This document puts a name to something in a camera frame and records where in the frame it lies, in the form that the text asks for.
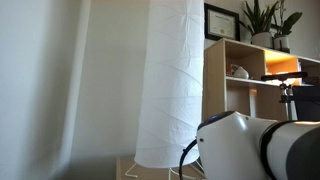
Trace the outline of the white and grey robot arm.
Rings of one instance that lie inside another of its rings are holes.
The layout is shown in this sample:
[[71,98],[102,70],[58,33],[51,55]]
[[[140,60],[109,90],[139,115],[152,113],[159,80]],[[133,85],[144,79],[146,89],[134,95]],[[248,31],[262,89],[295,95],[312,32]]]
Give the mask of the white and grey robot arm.
[[320,123],[236,111],[202,122],[197,143],[208,180],[320,180]]

